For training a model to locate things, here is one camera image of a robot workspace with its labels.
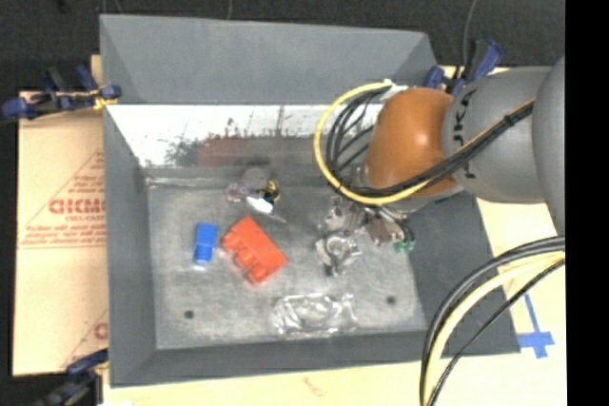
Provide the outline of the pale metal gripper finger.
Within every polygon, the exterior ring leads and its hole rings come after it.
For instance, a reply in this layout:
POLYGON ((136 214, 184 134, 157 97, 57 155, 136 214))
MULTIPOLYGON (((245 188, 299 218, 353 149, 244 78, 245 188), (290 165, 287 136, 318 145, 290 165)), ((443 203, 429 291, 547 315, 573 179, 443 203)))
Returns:
POLYGON ((340 276, 362 254, 361 247, 344 235, 326 235, 315 242, 315 250, 325 273, 340 276))
POLYGON ((366 221, 365 209, 358 203, 343 198, 333 198, 324 217, 327 232, 353 232, 366 221))

